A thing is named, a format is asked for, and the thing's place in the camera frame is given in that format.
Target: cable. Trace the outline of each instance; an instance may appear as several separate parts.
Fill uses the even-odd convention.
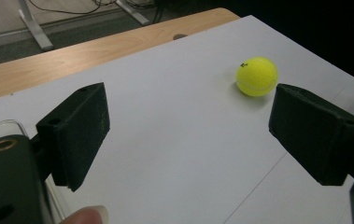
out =
[[[60,12],[60,13],[66,13],[66,14],[74,14],[74,15],[87,15],[90,13],[93,13],[94,11],[98,10],[100,7],[102,6],[108,6],[110,4],[113,4],[116,2],[116,0],[110,0],[109,3],[102,3],[102,0],[93,0],[93,2],[97,5],[97,8],[88,11],[88,12],[70,12],[70,11],[62,11],[62,10],[54,10],[54,9],[47,9],[47,8],[43,8],[43,7],[39,7],[37,5],[35,5],[32,0],[29,0],[29,2],[36,8],[43,10],[43,11],[50,11],[50,12]]]
[[[162,19],[163,12],[164,12],[163,4],[158,4],[157,8],[156,8],[156,13],[154,14],[154,17],[153,17],[152,24],[157,23]]]
[[[156,7],[154,1],[148,1],[146,3],[136,3],[134,0],[126,0],[126,2],[128,5],[130,5],[130,7],[133,7],[135,9],[148,9]]]

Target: yellow ball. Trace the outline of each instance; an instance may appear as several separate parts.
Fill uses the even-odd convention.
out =
[[[277,84],[276,65],[263,57],[250,58],[238,67],[235,79],[241,92],[248,96],[263,96]]]

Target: white table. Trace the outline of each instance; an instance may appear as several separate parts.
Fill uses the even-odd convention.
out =
[[[234,72],[264,56],[279,82],[354,114],[354,77],[253,17],[0,98],[0,120],[35,124],[74,90],[105,82],[111,130],[70,213],[103,204],[111,223],[351,223],[349,177],[322,187],[268,132],[275,92],[249,98]]]

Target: black foam pad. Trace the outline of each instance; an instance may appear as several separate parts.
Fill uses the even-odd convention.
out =
[[[109,131],[104,83],[75,91],[36,125],[40,142],[53,157],[58,186],[78,189]]]
[[[353,115],[310,91],[278,84],[269,128],[321,185],[343,185],[354,150]]]

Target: wooden surface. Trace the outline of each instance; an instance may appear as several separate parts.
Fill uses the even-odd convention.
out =
[[[0,64],[0,96],[65,77],[120,57],[235,21],[224,8],[165,21],[64,49]]]

